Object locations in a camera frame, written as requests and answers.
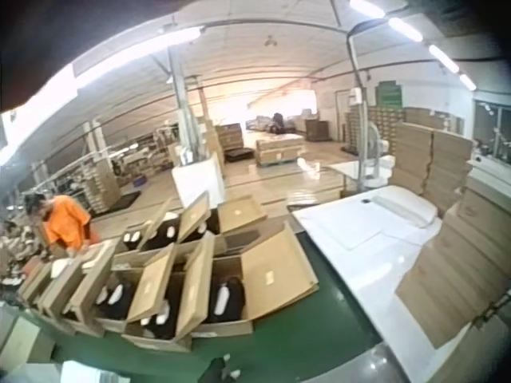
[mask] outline worker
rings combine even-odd
[[[26,214],[40,219],[49,245],[63,247],[70,257],[85,253],[98,237],[90,228],[90,214],[72,197],[57,195],[46,199],[43,194],[24,197]]]

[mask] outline stack of cardboard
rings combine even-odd
[[[434,131],[433,162],[426,181],[424,198],[438,208],[440,216],[461,198],[459,188],[465,185],[473,143],[454,133]]]
[[[395,125],[395,130],[396,162],[389,183],[421,195],[432,161],[433,129],[400,122]]]
[[[121,197],[121,189],[107,159],[83,171],[85,196],[96,213],[108,211]]]
[[[222,149],[222,145],[218,139],[218,134],[213,129],[207,129],[206,132],[203,133],[202,137],[204,138],[206,149],[209,153],[211,155],[214,153],[216,154],[220,172],[222,173],[222,176],[225,176],[224,150]]]
[[[304,151],[303,137],[283,134],[255,143],[255,160],[259,165],[278,164],[296,160]]]
[[[491,162],[474,165],[461,202],[396,291],[435,348],[508,290],[511,170]]]
[[[243,133],[240,124],[216,126],[218,140],[224,151],[241,149],[244,146]]]
[[[463,133],[464,121],[450,113],[438,112],[424,108],[405,108],[405,121],[424,125],[429,128],[446,130],[457,134]]]

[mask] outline ceiling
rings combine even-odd
[[[403,0],[373,3],[387,11],[405,5]],[[170,23],[180,29],[207,26],[197,40],[181,45],[179,53],[185,75],[199,77],[210,113],[220,116],[285,85],[304,89],[315,71],[346,60],[345,32],[366,18],[352,10],[347,0],[337,0],[336,5],[340,27],[329,0],[199,0],[97,45],[73,62],[75,75],[112,53],[157,36]],[[438,29],[423,15],[413,16],[410,23],[425,36],[438,37]],[[268,36],[277,46],[265,46]],[[357,37],[357,52],[406,43],[382,27]],[[168,68],[166,52],[132,61],[80,89],[78,97],[49,118],[10,161],[10,168],[2,171],[0,195],[23,177],[22,170],[26,174],[31,162],[58,156],[73,142],[82,144],[85,121],[97,119],[107,143],[113,144],[175,118],[172,86],[166,84],[168,74],[161,66]],[[200,116],[197,92],[189,92],[189,100]],[[73,148],[75,154],[80,150],[80,146]]]

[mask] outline light fixture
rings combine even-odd
[[[108,57],[104,61],[96,64],[84,73],[76,77],[77,87],[84,88],[91,82],[95,81],[104,74],[120,68],[137,58],[145,57],[151,53],[159,52],[169,46],[182,44],[187,41],[192,41],[198,38],[201,34],[202,27],[196,26],[187,28],[186,30],[177,30],[168,34],[162,34],[156,38],[143,41],[139,44],[130,46],[115,53],[113,56]]]
[[[365,0],[350,0],[350,6],[369,18],[384,18],[385,11],[379,6],[366,2]]]
[[[462,74],[460,76],[460,80],[471,92],[476,90],[477,86],[473,83],[472,80],[470,80],[470,78],[466,74]]]
[[[429,50],[430,53],[435,56],[443,65],[445,65],[446,68],[452,73],[458,73],[460,71],[460,67],[457,66],[456,63],[452,61],[449,56],[442,52],[437,46],[430,45]]]
[[[393,29],[398,31],[400,34],[404,34],[407,36],[410,40],[421,42],[424,37],[421,35],[421,33],[416,30],[414,27],[409,26],[406,24],[403,20],[400,18],[392,18],[389,20],[389,26]]]

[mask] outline white table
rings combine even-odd
[[[392,176],[392,168],[394,167],[394,156],[384,156],[380,158],[380,174],[379,178],[368,179],[365,182],[367,188],[375,189],[382,188],[389,183],[389,178]],[[344,176],[344,189],[346,190],[346,177],[357,180],[358,179],[358,163],[359,161],[342,162],[339,164],[327,165],[328,168],[341,173]],[[367,166],[366,174],[372,175],[374,167]]]
[[[427,381],[462,339],[468,326],[435,349],[394,294],[423,243],[442,221],[419,229],[374,203],[378,190],[295,211],[293,215],[347,284],[412,382]]]

